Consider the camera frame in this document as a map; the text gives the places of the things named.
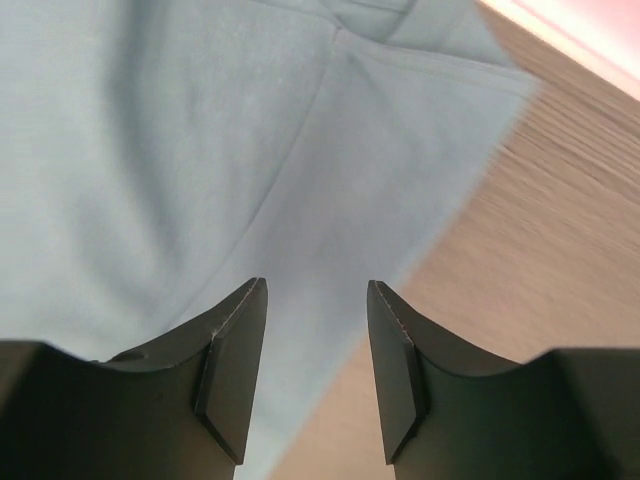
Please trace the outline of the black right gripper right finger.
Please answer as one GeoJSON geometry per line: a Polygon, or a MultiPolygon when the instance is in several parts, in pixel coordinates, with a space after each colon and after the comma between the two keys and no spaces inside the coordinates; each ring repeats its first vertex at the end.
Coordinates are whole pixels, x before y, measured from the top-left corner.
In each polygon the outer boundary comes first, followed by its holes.
{"type": "Polygon", "coordinates": [[[559,348],[519,364],[372,281],[385,460],[399,479],[635,479],[639,353],[559,348]]]}

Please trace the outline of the blue t shirt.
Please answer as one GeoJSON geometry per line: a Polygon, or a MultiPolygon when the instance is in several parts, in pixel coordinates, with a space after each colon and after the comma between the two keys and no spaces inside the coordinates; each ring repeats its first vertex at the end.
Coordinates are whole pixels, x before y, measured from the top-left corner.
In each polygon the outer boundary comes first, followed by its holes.
{"type": "Polygon", "coordinates": [[[265,479],[533,87],[471,1],[5,1],[1,334],[104,358],[265,278],[265,479]]]}

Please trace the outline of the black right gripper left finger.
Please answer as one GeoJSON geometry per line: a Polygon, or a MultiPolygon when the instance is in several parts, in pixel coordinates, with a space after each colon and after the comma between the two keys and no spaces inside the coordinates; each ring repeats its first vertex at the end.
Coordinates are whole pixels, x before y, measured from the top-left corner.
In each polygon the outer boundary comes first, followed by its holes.
{"type": "Polygon", "coordinates": [[[268,305],[253,278],[106,362],[1,344],[5,479],[230,479],[242,464],[268,305]]]}

